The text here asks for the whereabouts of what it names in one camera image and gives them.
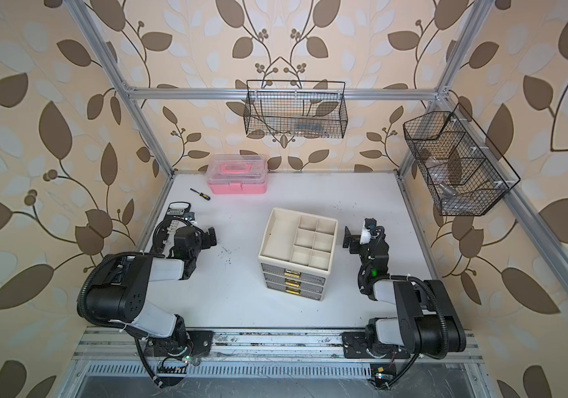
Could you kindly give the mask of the beige drawer organizer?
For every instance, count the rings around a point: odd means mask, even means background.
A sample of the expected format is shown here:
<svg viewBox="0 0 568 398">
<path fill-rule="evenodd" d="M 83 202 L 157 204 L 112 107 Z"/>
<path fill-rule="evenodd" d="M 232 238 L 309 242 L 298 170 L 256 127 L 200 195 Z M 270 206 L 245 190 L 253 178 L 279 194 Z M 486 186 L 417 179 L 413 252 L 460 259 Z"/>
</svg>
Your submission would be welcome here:
<svg viewBox="0 0 568 398">
<path fill-rule="evenodd" d="M 258 263 L 275 265 L 325 278 L 322 294 L 281 286 L 267 286 L 288 295 L 323 300 L 335 257 L 338 221 L 304 212 L 274 208 L 267 222 Z"/>
</svg>

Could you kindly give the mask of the grey top drawer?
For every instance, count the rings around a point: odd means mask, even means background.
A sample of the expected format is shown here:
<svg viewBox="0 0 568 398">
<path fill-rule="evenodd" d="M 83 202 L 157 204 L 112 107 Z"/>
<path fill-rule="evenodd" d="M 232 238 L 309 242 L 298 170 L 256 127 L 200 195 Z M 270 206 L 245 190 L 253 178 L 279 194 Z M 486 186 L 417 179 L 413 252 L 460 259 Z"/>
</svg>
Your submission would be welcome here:
<svg viewBox="0 0 568 398">
<path fill-rule="evenodd" d="M 271 275 L 278 275 L 285 278 L 300 280 L 305 283 L 310 283 L 314 285 L 325 285 L 325 278 L 319 275 L 313 275 L 305 272 L 300 272 L 296 270 L 289 270 L 275 265 L 261 264 L 262 271 Z"/>
</svg>

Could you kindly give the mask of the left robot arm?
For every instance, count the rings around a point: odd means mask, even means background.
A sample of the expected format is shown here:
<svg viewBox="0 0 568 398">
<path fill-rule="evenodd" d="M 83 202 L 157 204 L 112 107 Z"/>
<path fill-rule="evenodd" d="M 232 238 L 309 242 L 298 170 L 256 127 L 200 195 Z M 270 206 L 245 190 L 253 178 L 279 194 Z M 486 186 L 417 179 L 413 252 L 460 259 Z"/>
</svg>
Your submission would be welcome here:
<svg viewBox="0 0 568 398">
<path fill-rule="evenodd" d="M 93 268 L 80 290 L 77 312 L 94 326 L 123 330 L 177 357 L 192 347 L 184 318 L 149 301 L 148 287 L 189 280 L 199 254 L 216 245 L 213 227 L 203 230 L 184 217 L 166 218 L 156 226 L 148 252 L 108 255 Z"/>
</svg>

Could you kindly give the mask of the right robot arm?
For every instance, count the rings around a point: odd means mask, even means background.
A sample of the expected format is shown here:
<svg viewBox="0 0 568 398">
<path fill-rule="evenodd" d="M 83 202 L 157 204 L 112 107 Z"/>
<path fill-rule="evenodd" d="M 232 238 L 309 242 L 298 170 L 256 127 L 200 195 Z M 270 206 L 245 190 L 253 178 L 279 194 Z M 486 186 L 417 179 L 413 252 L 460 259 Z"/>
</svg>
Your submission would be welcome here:
<svg viewBox="0 0 568 398">
<path fill-rule="evenodd" d="M 347 358 L 424 355 L 441 360 L 466 349 L 466 332 L 444 284 L 392 274 L 385 229 L 375 219 L 366 218 L 358 235 L 345 228 L 343 247 L 360 258 L 359 292 L 393 305 L 396 312 L 391 318 L 371 318 L 363 333 L 343 333 Z"/>
</svg>

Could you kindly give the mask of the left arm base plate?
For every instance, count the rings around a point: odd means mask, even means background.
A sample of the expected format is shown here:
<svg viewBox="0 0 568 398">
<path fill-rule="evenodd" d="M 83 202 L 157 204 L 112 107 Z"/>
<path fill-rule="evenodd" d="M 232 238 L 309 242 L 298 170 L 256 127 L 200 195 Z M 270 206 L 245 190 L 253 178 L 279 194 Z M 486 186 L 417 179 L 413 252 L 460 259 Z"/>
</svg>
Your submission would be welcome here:
<svg viewBox="0 0 568 398">
<path fill-rule="evenodd" d="M 205 357 L 213 346 L 212 330 L 187 329 L 169 338 L 149 338 L 146 350 L 155 357 Z"/>
</svg>

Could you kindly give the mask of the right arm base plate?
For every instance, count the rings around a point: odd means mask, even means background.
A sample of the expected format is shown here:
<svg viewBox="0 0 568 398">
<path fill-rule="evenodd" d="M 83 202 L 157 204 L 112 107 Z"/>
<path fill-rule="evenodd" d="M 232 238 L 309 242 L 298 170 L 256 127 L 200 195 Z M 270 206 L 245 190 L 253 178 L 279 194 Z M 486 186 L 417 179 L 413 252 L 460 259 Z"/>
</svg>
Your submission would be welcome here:
<svg viewBox="0 0 568 398">
<path fill-rule="evenodd" d="M 376 343 L 365 332 L 343 332 L 341 335 L 344 357 L 347 359 L 409 359 L 411 354 L 400 346 Z"/>
</svg>

